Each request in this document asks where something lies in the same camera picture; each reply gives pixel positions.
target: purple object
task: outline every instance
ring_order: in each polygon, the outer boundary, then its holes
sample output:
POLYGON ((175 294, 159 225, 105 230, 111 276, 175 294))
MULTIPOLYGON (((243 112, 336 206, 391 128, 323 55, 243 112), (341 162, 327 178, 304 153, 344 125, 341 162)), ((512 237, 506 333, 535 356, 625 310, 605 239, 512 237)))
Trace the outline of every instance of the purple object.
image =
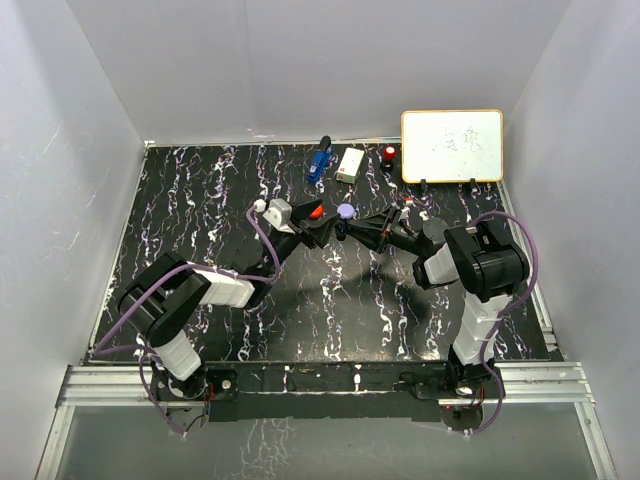
POLYGON ((343 203, 338 207, 338 215, 343 220, 351 220, 356 213, 356 209, 348 203, 343 203))

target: small white box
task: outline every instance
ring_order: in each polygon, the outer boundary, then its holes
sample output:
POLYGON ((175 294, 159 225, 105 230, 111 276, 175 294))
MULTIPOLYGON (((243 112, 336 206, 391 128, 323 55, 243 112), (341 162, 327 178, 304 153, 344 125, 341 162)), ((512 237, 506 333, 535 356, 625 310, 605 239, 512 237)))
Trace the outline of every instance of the small white box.
POLYGON ((336 172, 338 180, 345 183, 355 183, 363 156, 364 152, 362 150, 347 148, 336 172))

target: robotic arm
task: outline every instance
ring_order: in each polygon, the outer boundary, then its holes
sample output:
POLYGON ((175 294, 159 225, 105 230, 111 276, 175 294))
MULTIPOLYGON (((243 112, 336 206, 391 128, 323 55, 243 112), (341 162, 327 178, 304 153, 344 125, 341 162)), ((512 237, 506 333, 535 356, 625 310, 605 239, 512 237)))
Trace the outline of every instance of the robotic arm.
MULTIPOLYGON (((495 220, 474 228, 448 228, 432 218, 416 232, 406 223, 408 213, 407 207, 393 205, 359 220, 341 219, 336 236, 341 241, 351 236, 378 253, 393 245, 416 255, 413 276, 425 290, 460 279, 465 309, 449 359, 458 366, 459 386, 482 380, 487 373, 477 368, 482 363, 480 347, 499 321, 498 313, 528 278, 527 257, 495 220)), ((495 333, 488 339, 485 362, 493 358, 494 340, 495 333)))
MULTIPOLYGON (((271 224, 268 241, 277 260, 266 245, 246 240, 236 251, 232 271, 183 270, 164 282, 132 315, 130 322, 160 357, 174 386, 185 397, 202 391, 206 373, 184 331, 190 315, 203 304, 243 309, 258 305, 271 289, 268 277, 277 273, 276 262, 284 262, 301 243, 308 248, 323 248, 329 241, 338 216, 309 218, 321 204, 322 200, 314 200, 292 206, 275 199, 266 208, 266 202, 256 201, 255 211, 263 213, 271 224)), ((163 254, 119 292, 120 313, 167 273, 187 263, 175 252, 163 254)))

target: white enclosure wall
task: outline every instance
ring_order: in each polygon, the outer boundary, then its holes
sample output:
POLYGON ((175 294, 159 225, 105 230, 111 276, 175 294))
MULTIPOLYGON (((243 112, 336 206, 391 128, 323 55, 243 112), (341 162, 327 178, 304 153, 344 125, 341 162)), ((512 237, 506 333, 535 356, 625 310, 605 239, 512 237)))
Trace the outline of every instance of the white enclosure wall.
POLYGON ((576 0, 507 122, 561 347, 583 362, 621 478, 638 478, 640 2, 576 0))
POLYGON ((394 136, 407 109, 508 114, 569 0, 68 0, 159 144, 394 136))
POLYGON ((33 478, 143 145, 64 0, 0 0, 0 477, 33 478))

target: black tabletop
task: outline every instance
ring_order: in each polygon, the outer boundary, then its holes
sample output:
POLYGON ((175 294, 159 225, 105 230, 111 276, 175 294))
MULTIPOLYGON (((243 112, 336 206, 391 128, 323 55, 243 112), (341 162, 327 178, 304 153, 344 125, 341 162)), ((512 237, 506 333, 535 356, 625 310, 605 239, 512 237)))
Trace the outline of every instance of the black tabletop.
MULTIPOLYGON (((322 198, 327 212, 350 203, 358 216, 366 216, 412 197, 427 205, 412 208, 414 227, 432 216, 449 226, 466 225, 481 213, 503 209, 495 184, 480 184, 476 192, 468 184, 436 184, 423 194, 418 186, 403 183, 400 165, 391 174, 382 173, 385 146, 335 145, 317 184, 306 180, 313 145, 150 149, 110 291, 168 250, 193 262, 228 267, 237 241, 253 236, 244 213, 257 198, 281 197, 290 203, 322 198), (334 178, 348 146, 365 151, 354 185, 334 178)), ((430 291, 416 287, 413 260, 393 247, 372 253, 350 238, 338 242, 334 237, 323 250, 300 246, 257 308, 198 308, 187 334, 205 361, 443 359, 460 326, 463 288, 459 283, 430 291)), ((98 340, 118 318, 116 299, 108 298, 98 340)), ((135 335, 124 328, 112 345, 133 343, 135 335)), ((531 301, 505 319, 495 353, 503 360, 549 358, 531 301)), ((134 358, 121 354, 110 360, 129 363, 134 358)))

